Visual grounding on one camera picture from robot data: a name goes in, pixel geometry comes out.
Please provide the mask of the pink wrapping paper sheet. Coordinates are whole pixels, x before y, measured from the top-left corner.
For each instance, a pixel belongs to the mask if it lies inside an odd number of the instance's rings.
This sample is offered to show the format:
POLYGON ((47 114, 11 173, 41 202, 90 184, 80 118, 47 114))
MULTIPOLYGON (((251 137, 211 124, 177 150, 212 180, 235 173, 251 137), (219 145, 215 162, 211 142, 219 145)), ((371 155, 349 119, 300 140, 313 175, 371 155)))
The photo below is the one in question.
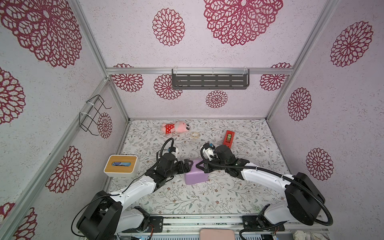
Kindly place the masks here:
POLYGON ((200 170, 196 167, 196 165, 201 161, 201 159, 193 160, 191 170, 185 174, 186 185, 195 185, 208 181, 209 174, 206 174, 203 170, 200 170))

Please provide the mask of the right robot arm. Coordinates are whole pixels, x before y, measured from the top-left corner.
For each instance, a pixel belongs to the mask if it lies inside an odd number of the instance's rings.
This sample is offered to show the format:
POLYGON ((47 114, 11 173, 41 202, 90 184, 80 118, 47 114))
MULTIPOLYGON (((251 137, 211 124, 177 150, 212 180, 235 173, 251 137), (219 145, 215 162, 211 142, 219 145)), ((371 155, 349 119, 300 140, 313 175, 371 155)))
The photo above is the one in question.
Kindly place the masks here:
POLYGON ((334 219, 325 205, 324 196, 306 174, 287 175, 262 168, 237 158, 226 145, 215 147, 205 143, 200 155, 202 161, 197 168, 205 173, 225 171, 233 178, 262 185, 286 196, 283 202, 265 205, 257 216, 244 217, 243 221, 250 222, 250 226, 240 230, 240 237, 250 232, 277 231, 292 220, 307 226, 315 223, 327 227, 333 225, 334 219))

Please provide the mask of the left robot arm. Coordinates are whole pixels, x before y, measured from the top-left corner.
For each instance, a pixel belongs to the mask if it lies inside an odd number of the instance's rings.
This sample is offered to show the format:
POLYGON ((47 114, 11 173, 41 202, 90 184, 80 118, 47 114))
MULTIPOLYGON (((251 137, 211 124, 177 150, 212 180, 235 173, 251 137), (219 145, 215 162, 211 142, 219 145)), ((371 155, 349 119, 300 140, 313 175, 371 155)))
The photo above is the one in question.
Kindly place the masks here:
POLYGON ((143 231, 149 225, 150 215, 139 207, 124 211, 141 198, 164 186, 175 175, 190 172, 193 161, 179 161, 174 154, 163 154, 142 176, 126 188, 112 193, 96 193, 74 217, 71 229, 78 237, 88 240, 114 240, 118 233, 129 229, 143 231))

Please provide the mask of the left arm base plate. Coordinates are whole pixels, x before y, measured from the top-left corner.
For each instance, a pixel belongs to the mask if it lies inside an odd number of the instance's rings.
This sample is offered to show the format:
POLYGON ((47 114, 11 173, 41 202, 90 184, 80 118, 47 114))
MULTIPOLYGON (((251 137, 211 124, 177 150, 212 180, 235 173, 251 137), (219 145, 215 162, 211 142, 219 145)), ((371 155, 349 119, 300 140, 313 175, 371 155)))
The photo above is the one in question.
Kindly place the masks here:
POLYGON ((163 225, 163 216, 148 217, 144 219, 138 228, 124 230, 122 233, 161 233, 163 231, 163 225))

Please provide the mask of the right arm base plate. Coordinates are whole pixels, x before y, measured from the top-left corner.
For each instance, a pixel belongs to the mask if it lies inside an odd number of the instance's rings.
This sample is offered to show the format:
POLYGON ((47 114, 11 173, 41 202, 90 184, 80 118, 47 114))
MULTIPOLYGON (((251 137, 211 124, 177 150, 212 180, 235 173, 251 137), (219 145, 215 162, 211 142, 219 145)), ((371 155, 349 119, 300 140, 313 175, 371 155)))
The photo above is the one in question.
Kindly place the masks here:
POLYGON ((285 230, 284 222, 281 222, 280 225, 272 224, 262 215, 245 215, 242 216, 242 221, 244 227, 243 232, 282 232, 285 230))

